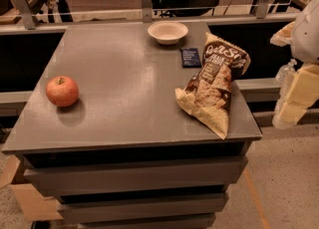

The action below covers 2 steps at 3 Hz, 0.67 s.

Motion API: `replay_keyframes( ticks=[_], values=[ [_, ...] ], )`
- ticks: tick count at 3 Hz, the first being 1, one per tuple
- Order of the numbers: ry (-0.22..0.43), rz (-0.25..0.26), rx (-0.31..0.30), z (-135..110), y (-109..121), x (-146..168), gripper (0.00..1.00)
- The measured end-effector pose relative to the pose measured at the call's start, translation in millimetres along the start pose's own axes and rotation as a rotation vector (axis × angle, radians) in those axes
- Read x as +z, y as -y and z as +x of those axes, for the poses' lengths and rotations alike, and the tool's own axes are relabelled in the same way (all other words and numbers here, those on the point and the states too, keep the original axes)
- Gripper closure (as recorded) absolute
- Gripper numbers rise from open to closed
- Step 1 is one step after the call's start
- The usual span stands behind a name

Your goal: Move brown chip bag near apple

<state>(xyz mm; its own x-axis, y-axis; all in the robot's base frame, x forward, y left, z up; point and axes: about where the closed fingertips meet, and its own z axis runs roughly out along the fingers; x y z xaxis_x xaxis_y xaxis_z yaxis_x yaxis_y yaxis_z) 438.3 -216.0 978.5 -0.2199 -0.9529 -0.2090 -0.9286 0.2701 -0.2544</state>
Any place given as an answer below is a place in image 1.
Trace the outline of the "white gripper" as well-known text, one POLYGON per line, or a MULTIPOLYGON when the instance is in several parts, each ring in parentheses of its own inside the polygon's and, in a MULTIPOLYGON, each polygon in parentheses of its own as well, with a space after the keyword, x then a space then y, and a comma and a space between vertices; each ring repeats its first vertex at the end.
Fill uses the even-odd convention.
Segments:
POLYGON ((314 65, 319 63, 319 0, 311 0, 295 22, 272 35, 270 43, 291 44, 292 56, 304 62, 285 77, 275 107, 272 124, 286 129, 296 125, 319 100, 319 66, 314 65))

